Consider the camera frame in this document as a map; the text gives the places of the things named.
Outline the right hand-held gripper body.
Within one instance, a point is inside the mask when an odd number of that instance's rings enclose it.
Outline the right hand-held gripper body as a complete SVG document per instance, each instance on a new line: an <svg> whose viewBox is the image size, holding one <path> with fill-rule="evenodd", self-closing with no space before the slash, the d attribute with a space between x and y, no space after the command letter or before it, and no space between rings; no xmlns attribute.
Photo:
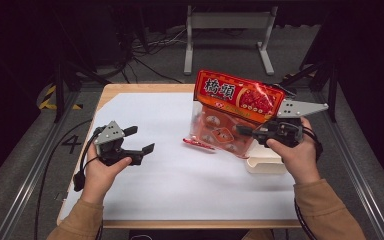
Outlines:
<svg viewBox="0 0 384 240"><path fill-rule="evenodd" d="M325 111L327 103L310 103L284 99L277 115L252 131L252 137L267 147L268 139L275 139L288 147L297 146L303 139L304 127L301 118Z"/></svg>

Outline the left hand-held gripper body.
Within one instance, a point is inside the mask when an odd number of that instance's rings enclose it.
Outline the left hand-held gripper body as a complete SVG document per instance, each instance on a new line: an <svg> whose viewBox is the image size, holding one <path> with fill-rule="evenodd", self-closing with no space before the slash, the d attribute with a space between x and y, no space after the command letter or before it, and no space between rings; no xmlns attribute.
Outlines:
<svg viewBox="0 0 384 240"><path fill-rule="evenodd" d="M115 121L111 121L94 141L99 160L106 166L111 166L126 157L132 159L131 166L142 163L144 155L141 154L141 150L122 148L124 138L127 137L123 130Z"/></svg>

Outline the white divided container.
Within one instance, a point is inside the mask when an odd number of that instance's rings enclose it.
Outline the white divided container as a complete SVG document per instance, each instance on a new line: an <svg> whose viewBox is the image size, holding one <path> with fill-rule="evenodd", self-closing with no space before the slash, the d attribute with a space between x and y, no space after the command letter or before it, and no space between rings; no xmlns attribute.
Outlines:
<svg viewBox="0 0 384 240"><path fill-rule="evenodd" d="M247 151L245 167L249 173L253 174L285 174L287 172L281 156L271 148L260 145L256 140Z"/></svg>

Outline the large orange seasoning packet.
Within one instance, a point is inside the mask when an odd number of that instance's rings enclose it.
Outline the large orange seasoning packet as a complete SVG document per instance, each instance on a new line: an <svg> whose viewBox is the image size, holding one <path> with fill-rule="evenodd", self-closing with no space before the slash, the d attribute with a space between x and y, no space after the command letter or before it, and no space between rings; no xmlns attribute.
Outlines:
<svg viewBox="0 0 384 240"><path fill-rule="evenodd" d="M237 126L255 129L276 117L285 93L264 83L209 70L198 72L190 138L244 158L253 138Z"/></svg>

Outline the person's left hand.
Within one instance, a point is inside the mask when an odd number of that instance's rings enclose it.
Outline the person's left hand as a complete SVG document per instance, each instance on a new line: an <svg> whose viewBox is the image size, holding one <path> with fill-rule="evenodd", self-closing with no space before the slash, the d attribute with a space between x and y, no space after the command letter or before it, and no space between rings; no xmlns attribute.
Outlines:
<svg viewBox="0 0 384 240"><path fill-rule="evenodd" d="M94 144L88 148L87 159L86 180L81 193L81 199L91 204L102 205L105 195L111 188L117 175L130 165L132 159L126 157L111 166L106 166L97 159Z"/></svg>

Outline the person's right hand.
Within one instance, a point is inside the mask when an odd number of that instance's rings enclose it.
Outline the person's right hand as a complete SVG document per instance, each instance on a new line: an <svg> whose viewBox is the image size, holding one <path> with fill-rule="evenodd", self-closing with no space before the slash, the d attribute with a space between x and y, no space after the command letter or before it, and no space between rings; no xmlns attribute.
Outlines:
<svg viewBox="0 0 384 240"><path fill-rule="evenodd" d="M316 143L310 136L304 135L302 142L294 148L274 139L268 139L266 143L282 157L296 184L309 184L321 179L316 164Z"/></svg>

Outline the black stand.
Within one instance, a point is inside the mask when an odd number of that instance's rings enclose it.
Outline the black stand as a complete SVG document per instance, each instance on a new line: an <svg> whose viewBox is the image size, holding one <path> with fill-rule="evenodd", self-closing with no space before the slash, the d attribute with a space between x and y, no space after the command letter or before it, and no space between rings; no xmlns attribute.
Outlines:
<svg viewBox="0 0 384 240"><path fill-rule="evenodd" d="M280 85L286 87L292 83L297 82L298 80L304 78L310 73L315 73L315 76L308 84L309 88L313 92L320 92L326 83L329 83L328 87L328 115L330 120L333 123L336 123L336 94L337 94L337 56L335 53L327 53L320 60L316 61L314 64L304 68L298 73L288 77L286 80L283 80Z"/></svg>
<svg viewBox="0 0 384 240"><path fill-rule="evenodd" d="M55 53L54 63L54 83L56 86L56 117L54 122L58 123L67 106L65 104L64 86L67 86L70 91L79 91L81 88L81 80L76 75L77 72L82 73L92 81L95 81L103 86L109 84L109 81L101 76L87 70L84 67L71 61L63 51Z"/></svg>

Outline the small red black packet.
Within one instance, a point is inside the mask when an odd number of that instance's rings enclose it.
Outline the small red black packet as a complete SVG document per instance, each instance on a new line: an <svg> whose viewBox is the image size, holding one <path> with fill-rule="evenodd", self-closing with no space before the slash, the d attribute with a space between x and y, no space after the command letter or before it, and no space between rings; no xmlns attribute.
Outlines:
<svg viewBox="0 0 384 240"><path fill-rule="evenodd" d="M214 147L212 147L208 144L201 143L201 142L199 142L195 139L192 139L192 138L183 138L182 140L184 143L189 144L189 145L193 145L193 146L197 146L197 147L201 147L201 148L205 148L205 149L209 149L209 150L215 150Z"/></svg>

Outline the grey metal stand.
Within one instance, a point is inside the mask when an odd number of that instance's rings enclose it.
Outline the grey metal stand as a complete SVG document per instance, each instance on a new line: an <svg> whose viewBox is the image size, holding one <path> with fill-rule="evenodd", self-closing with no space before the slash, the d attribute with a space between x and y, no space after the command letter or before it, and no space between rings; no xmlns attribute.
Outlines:
<svg viewBox="0 0 384 240"><path fill-rule="evenodd" d="M274 68L267 47L277 12L277 6L264 12L195 12L189 5L186 18L187 43L183 73L185 75L192 74L194 29L263 29L265 31L264 38L256 43L256 47L266 74L273 76Z"/></svg>

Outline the aluminium floor rail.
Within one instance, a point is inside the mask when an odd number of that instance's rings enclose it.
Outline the aluminium floor rail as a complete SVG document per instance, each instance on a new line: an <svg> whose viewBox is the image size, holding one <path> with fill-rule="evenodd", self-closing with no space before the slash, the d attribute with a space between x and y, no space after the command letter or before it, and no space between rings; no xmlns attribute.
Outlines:
<svg viewBox="0 0 384 240"><path fill-rule="evenodd" d="M384 240L384 170L342 92L336 93L335 120L311 118L324 146L321 172L360 223L368 240Z"/></svg>
<svg viewBox="0 0 384 240"><path fill-rule="evenodd" d="M4 205L0 208L0 240L9 240L25 207L27 206L41 174L48 163L52 148L79 93L66 94L62 117L44 110L28 129L0 169L0 196Z"/></svg>

